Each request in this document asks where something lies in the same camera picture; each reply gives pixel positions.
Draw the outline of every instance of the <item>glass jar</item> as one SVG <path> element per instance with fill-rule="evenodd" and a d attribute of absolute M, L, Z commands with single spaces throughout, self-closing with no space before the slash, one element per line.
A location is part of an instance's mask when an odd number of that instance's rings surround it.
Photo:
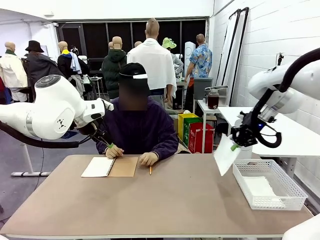
<path fill-rule="evenodd" d="M 217 109 L 219 105 L 219 93 L 217 90 L 211 90 L 208 94 L 208 108 Z"/>

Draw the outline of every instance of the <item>purple jacket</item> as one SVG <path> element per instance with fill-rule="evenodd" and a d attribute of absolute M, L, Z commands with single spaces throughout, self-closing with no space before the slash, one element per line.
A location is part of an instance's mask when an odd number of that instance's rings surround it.
<path fill-rule="evenodd" d="M 162 160 L 177 151 L 174 122 L 156 101 L 148 97 L 147 111 L 121 111 L 118 98 L 112 103 L 114 110 L 106 112 L 99 128 L 109 133 L 124 154 L 156 152 Z M 98 142 L 96 148 L 102 154 L 106 145 Z"/>

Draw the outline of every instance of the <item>bald mannequin head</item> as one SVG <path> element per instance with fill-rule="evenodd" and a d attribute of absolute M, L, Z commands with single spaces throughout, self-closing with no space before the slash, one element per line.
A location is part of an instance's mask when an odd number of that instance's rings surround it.
<path fill-rule="evenodd" d="M 138 47 L 140 44 L 142 44 L 142 41 L 136 41 L 136 42 L 134 43 L 134 47 L 136 48 L 136 47 Z"/>
<path fill-rule="evenodd" d="M 155 18 L 150 18 L 147 22 L 146 22 L 146 26 L 145 26 L 145 36 L 146 38 L 151 38 L 151 39 L 157 39 L 158 35 L 159 35 L 159 23 Z"/>
<path fill-rule="evenodd" d="M 114 43 L 111 41 L 108 44 L 109 49 L 114 49 Z"/>
<path fill-rule="evenodd" d="M 15 52 L 16 50 L 16 45 L 11 41 L 7 41 L 4 46 L 7 50 L 11 50 L 12 52 Z"/>
<path fill-rule="evenodd" d="M 62 53 L 63 50 L 68 50 L 68 43 L 65 41 L 61 41 L 58 43 L 58 47 L 60 49 L 60 52 Z"/>
<path fill-rule="evenodd" d="M 122 39 L 119 36 L 114 36 L 112 38 L 113 48 L 114 49 L 122 49 Z"/>
<path fill-rule="evenodd" d="M 202 33 L 200 33 L 200 34 L 198 34 L 196 37 L 195 37 L 195 39 L 196 39 L 196 42 L 198 43 L 198 45 L 200 46 L 201 44 L 204 44 L 205 43 L 205 36 L 202 34 Z"/>

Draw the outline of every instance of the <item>green puffer jacket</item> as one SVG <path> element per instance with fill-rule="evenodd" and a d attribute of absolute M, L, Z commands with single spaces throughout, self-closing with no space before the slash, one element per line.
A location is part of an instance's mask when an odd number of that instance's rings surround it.
<path fill-rule="evenodd" d="M 110 99 L 119 97 L 119 72 L 127 64 L 127 53 L 120 49 L 110 49 L 102 63 L 102 74 Z"/>

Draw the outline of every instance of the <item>green bucket hat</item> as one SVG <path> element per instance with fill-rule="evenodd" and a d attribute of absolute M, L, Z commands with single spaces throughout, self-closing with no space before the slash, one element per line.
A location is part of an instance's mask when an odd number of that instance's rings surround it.
<path fill-rule="evenodd" d="M 167 48 L 174 49 L 176 46 L 177 46 L 177 44 L 175 44 L 171 38 L 165 37 L 162 41 L 162 47 L 165 49 L 167 49 Z"/>

